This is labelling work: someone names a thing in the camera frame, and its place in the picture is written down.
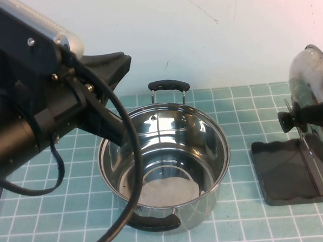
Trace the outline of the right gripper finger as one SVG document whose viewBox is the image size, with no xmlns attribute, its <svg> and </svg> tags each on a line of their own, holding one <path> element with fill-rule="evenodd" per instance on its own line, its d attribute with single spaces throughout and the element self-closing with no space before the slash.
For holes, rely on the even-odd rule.
<svg viewBox="0 0 323 242">
<path fill-rule="evenodd" d="M 323 125 L 323 102 L 301 108 L 300 118 L 303 125 Z"/>
</svg>

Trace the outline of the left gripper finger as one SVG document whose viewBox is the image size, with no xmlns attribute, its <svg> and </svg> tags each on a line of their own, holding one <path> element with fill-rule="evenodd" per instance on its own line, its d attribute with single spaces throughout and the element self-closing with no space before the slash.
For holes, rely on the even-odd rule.
<svg viewBox="0 0 323 242">
<path fill-rule="evenodd" d="M 112 113 L 100 102 L 89 102 L 82 112 L 79 128 L 105 138 L 118 146 L 125 141 L 122 119 Z"/>
<path fill-rule="evenodd" d="M 81 62 L 97 77 L 102 79 L 111 89 L 115 89 L 130 70 L 131 56 L 123 52 L 105 55 L 87 55 Z"/>
</svg>

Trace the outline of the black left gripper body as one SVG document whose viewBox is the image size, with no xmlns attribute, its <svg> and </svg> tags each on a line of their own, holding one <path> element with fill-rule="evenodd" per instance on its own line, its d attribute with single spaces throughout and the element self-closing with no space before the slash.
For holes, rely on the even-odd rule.
<svg viewBox="0 0 323 242">
<path fill-rule="evenodd" d="M 48 140 L 79 128 L 86 81 L 60 64 L 43 76 L 0 49 L 0 142 Z"/>
</svg>

